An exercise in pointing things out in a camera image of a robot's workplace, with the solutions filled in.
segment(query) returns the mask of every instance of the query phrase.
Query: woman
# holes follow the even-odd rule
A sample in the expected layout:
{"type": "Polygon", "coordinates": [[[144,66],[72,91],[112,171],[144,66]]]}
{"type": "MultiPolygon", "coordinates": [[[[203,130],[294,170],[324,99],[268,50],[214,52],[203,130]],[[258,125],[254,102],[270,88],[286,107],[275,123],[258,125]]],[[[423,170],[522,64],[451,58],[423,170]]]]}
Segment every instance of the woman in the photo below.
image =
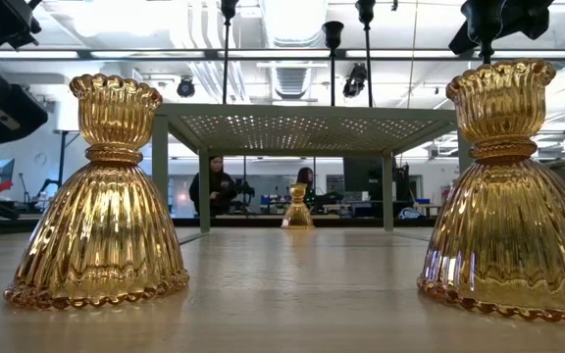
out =
{"type": "Polygon", "coordinates": [[[298,172],[296,183],[306,184],[306,193],[304,194],[304,203],[307,205],[313,204],[315,201],[315,190],[313,189],[313,171],[304,167],[298,172]]]}
{"type": "MultiPolygon", "coordinates": [[[[211,216],[227,213],[231,208],[231,201],[236,197],[236,190],[231,176],[224,173],[224,157],[213,156],[209,158],[209,200],[211,202],[211,216]]],[[[200,210],[200,174],[193,178],[188,194],[193,201],[195,210],[200,210]]]]}

